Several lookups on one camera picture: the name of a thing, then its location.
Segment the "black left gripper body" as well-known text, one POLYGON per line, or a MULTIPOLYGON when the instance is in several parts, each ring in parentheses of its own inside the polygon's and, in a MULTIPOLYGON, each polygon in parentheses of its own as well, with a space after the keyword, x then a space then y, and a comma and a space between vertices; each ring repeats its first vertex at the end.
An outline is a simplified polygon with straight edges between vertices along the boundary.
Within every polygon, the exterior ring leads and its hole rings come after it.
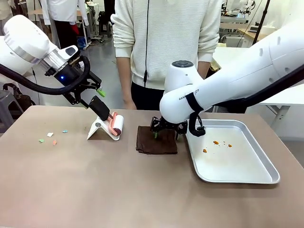
POLYGON ((87 57, 80 56, 74 61, 67 62, 59 70, 51 67, 46 76, 53 76, 64 87, 47 89, 47 95, 63 95, 70 104, 80 104, 81 93, 87 89, 97 90, 102 80, 90 70, 87 57))

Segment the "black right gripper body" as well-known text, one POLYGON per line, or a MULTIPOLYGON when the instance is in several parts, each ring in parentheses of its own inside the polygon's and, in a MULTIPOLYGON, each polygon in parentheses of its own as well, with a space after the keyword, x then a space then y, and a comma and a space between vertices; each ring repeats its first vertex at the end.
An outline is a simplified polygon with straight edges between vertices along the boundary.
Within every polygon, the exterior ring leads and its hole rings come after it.
POLYGON ((177 134, 186 134, 188 129, 188 122, 184 121, 182 123, 170 123, 166 121, 163 117, 157 118, 153 117, 150 125, 150 130, 154 133, 158 133, 162 130, 174 130, 177 134))

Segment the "person's right hand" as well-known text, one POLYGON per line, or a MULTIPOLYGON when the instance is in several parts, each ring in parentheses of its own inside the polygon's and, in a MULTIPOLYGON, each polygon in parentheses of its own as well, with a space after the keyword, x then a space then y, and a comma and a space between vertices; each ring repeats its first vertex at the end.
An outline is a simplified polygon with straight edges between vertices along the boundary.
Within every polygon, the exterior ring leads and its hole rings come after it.
POLYGON ((123 101, 124 101, 125 109, 128 109, 128 110, 136 110, 137 109, 137 107, 136 107, 136 105, 133 102, 131 97, 126 96, 126 97, 123 98, 123 101))

